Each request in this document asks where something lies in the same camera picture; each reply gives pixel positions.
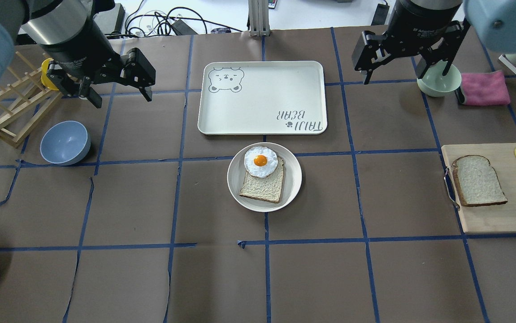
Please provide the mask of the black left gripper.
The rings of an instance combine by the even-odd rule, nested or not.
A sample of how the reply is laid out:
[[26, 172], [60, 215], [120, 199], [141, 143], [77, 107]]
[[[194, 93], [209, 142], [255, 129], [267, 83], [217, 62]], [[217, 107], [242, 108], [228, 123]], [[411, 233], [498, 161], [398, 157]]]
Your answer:
[[63, 96], [78, 96], [95, 108], [102, 108], [102, 97], [92, 84], [118, 83], [139, 89], [147, 102], [152, 101], [156, 70], [139, 48], [127, 56], [114, 52], [98, 25], [86, 19], [81, 29], [63, 42], [38, 44], [54, 62], [48, 74], [61, 78], [58, 85]]

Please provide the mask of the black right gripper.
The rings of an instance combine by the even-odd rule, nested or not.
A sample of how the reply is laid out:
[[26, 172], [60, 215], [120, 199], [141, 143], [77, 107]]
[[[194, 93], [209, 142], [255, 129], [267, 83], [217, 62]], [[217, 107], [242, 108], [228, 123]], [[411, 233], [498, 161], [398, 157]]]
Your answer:
[[439, 80], [450, 71], [468, 31], [453, 20], [461, 0], [398, 0], [383, 34], [362, 31], [352, 53], [354, 70], [369, 84], [373, 72], [393, 59], [420, 55], [417, 79]]

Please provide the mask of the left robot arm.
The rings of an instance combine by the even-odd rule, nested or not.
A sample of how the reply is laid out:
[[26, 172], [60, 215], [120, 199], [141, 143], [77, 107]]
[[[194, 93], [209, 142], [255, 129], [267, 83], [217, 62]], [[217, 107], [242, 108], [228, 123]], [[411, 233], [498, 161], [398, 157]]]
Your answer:
[[148, 102], [156, 71], [137, 48], [120, 55], [112, 49], [94, 15], [114, 8], [112, 0], [0, 0], [0, 79], [10, 66], [23, 30], [52, 61], [45, 75], [64, 96], [102, 106], [94, 84], [137, 88]]

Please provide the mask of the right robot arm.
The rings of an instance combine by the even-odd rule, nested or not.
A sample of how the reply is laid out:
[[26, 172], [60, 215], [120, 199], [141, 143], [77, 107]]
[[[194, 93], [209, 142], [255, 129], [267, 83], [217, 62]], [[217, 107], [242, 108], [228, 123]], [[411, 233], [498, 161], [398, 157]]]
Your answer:
[[516, 53], [516, 0], [398, 0], [383, 34], [362, 32], [352, 63], [364, 84], [378, 67], [417, 55], [418, 79], [437, 63], [446, 75], [471, 27], [487, 49]]

